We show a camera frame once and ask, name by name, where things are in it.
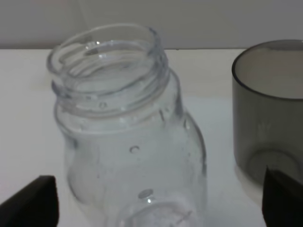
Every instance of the black plastic piece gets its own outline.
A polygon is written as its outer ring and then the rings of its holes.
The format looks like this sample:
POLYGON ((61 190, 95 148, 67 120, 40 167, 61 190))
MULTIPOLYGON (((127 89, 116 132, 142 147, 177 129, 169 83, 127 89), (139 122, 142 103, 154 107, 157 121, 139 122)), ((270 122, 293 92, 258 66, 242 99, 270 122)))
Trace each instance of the black plastic piece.
POLYGON ((40 176, 0 205, 0 227, 56 227, 58 222, 54 176, 40 176))
POLYGON ((267 169, 262 212, 267 227, 303 227, 303 185, 267 169))

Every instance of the white wall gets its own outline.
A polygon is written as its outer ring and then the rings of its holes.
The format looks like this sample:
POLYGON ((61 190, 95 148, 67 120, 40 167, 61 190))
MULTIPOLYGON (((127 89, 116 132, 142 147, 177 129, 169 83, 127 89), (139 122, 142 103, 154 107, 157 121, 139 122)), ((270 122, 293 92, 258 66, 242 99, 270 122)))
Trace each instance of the white wall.
POLYGON ((166 48, 303 39, 303 0, 0 0, 0 48, 47 48, 89 26, 137 22, 166 48))

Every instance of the gray plastic cup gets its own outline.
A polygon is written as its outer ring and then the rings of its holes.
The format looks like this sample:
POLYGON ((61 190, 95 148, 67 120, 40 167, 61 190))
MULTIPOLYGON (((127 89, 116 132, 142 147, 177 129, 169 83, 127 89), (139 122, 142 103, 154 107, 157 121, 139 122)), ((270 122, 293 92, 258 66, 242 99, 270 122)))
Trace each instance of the gray plastic cup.
POLYGON ((263 184, 266 168, 303 179, 303 41, 253 46, 232 65, 237 165, 263 184))

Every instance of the glass jar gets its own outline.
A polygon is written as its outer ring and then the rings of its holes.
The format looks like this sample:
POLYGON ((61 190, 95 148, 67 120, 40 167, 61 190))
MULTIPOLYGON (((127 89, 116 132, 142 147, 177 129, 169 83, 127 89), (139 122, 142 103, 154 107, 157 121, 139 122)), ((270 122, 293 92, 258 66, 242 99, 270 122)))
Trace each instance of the glass jar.
POLYGON ((202 226, 205 145, 156 32, 98 27, 56 47, 47 67, 66 179, 92 226, 202 226))

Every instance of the white table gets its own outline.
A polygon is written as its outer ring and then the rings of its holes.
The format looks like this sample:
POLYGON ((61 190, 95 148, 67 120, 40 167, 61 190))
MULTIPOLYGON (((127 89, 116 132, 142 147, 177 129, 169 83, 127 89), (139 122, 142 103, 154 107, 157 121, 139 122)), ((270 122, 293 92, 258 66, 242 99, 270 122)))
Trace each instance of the white table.
MULTIPOLYGON (((231 65, 241 50, 170 50, 185 105, 207 149, 207 227, 265 227, 262 192, 234 163, 231 65)), ((0 203, 39 175, 55 175, 59 227, 87 223, 63 180, 63 138, 53 120, 49 50, 0 50, 0 203)))

